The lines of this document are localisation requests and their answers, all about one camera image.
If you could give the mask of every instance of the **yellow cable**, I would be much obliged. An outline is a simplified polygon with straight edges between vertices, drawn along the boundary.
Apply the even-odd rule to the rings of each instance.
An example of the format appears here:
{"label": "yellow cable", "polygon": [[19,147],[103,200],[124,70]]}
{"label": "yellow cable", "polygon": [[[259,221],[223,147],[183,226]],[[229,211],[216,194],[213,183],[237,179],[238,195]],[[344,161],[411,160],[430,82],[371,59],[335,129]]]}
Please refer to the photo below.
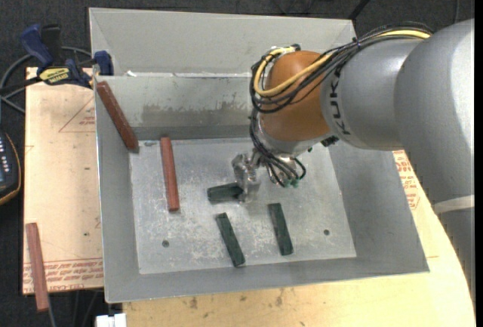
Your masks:
{"label": "yellow cable", "polygon": [[[400,36],[410,36],[410,37],[417,37],[419,39],[427,39],[431,35],[429,33],[425,32],[419,32],[417,30],[393,30],[391,32],[382,32],[379,35],[375,35],[373,38],[377,37],[387,37],[391,35],[400,35]],[[274,88],[270,89],[260,89],[260,77],[262,76],[262,72],[265,69],[266,65],[273,59],[275,58],[276,55],[281,54],[281,53],[291,53],[294,50],[290,48],[277,48],[274,49],[273,51],[270,51],[269,54],[267,55],[267,58],[270,57],[268,60],[264,60],[260,66],[258,67],[257,71],[255,72],[255,77],[254,77],[254,90],[257,92],[261,97],[271,97],[279,94],[286,88],[288,88],[290,85],[294,84],[298,79],[300,79],[302,76],[309,75],[312,73],[314,70],[319,68],[325,61],[328,60],[328,58],[333,54],[325,54],[321,58],[319,58],[316,62],[310,64],[307,68],[302,70],[301,72],[298,72],[298,74],[293,75],[289,79],[285,80],[282,82],[280,85],[277,85]]]}
{"label": "yellow cable", "polygon": [[419,39],[427,39],[431,35],[426,32],[419,32],[417,30],[393,30],[391,32],[383,32],[376,37],[386,37],[387,35],[406,35],[410,37],[417,37]]}

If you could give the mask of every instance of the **wooden board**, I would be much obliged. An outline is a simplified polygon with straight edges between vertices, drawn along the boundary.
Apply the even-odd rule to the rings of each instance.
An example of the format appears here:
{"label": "wooden board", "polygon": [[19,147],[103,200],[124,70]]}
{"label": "wooden board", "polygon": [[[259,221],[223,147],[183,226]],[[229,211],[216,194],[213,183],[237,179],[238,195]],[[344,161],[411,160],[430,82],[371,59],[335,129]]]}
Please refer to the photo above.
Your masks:
{"label": "wooden board", "polygon": [[[92,90],[26,89],[24,223],[38,224],[49,292],[103,286],[94,123]],[[33,293],[25,237],[22,290]]]}

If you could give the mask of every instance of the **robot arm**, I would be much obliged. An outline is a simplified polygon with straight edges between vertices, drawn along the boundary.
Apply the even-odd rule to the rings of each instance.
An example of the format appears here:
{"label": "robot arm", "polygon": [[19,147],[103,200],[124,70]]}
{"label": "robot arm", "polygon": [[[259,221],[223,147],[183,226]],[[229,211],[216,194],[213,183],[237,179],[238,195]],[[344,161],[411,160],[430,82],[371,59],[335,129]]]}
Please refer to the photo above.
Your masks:
{"label": "robot arm", "polygon": [[323,55],[273,49],[252,70],[251,164],[286,184],[305,174],[296,156],[320,141],[404,149],[474,299],[474,20],[434,35],[383,28]]}

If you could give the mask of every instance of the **wooden block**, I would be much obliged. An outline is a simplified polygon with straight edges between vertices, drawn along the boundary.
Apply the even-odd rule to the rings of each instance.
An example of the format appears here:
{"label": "wooden block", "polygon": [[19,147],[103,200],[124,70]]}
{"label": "wooden block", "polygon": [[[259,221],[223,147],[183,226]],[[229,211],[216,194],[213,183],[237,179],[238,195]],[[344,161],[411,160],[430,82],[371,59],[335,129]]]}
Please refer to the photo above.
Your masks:
{"label": "wooden block", "polygon": [[178,182],[176,179],[176,169],[174,167],[173,147],[169,137],[162,137],[159,141],[161,147],[161,159],[163,163],[163,173],[165,175],[166,196],[168,198],[168,210],[180,210],[180,197],[178,194]]}
{"label": "wooden block", "polygon": [[30,263],[32,265],[33,287],[37,311],[46,311],[49,308],[47,281],[45,280],[44,259],[42,246],[38,234],[37,223],[25,225],[27,243],[29,244]]}
{"label": "wooden block", "polygon": [[97,83],[96,89],[128,150],[139,151],[139,142],[136,135],[134,135],[133,129],[115,99],[109,84],[106,82]]}

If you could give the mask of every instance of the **orange object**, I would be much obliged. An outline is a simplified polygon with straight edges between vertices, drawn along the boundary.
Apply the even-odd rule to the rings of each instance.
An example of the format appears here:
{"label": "orange object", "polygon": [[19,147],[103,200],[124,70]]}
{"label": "orange object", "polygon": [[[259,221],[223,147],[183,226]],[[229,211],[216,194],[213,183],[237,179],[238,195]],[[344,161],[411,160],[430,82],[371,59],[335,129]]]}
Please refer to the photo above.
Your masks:
{"label": "orange object", "polygon": [[165,176],[166,196],[168,200],[168,210],[180,210],[180,195],[178,193],[178,182],[176,169],[174,167],[173,147],[169,137],[162,137],[160,142],[161,159],[163,163],[163,173]]}
{"label": "orange object", "polygon": [[[280,57],[267,76],[266,89],[280,85],[319,57],[319,53],[311,51],[295,51]],[[305,78],[302,76],[279,96],[293,91]],[[303,89],[284,109],[261,115],[263,130],[276,140],[287,141],[309,140],[327,134],[330,128],[322,115],[319,99],[320,85]]]}
{"label": "orange object", "polygon": [[49,308],[47,281],[45,280],[44,259],[42,257],[42,246],[38,234],[37,223],[25,225],[27,243],[29,245],[30,263],[32,265],[33,288],[35,291],[35,302],[37,311],[46,311]]}

